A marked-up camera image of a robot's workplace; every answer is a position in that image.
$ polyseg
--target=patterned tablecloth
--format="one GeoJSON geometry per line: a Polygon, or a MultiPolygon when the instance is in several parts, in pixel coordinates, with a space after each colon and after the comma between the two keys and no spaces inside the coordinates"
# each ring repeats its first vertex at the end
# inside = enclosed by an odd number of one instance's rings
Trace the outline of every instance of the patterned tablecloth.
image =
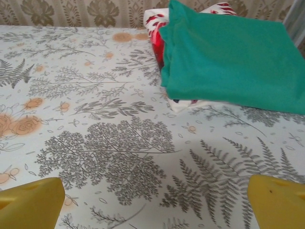
{"type": "Polygon", "coordinates": [[[60,177],[57,229],[258,229],[248,179],[305,183],[305,117],[175,114],[147,38],[0,27],[0,188],[60,177]]]}

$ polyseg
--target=yellow plastic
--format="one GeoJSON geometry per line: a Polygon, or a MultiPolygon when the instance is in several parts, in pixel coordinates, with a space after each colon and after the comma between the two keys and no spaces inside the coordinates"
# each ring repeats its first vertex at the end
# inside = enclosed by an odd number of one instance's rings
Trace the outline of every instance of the yellow plastic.
{"type": "Polygon", "coordinates": [[[248,198],[260,229],[305,229],[305,185],[253,175],[248,198]]]}
{"type": "Polygon", "coordinates": [[[59,178],[0,192],[0,229],[54,229],[65,199],[59,178]]]}

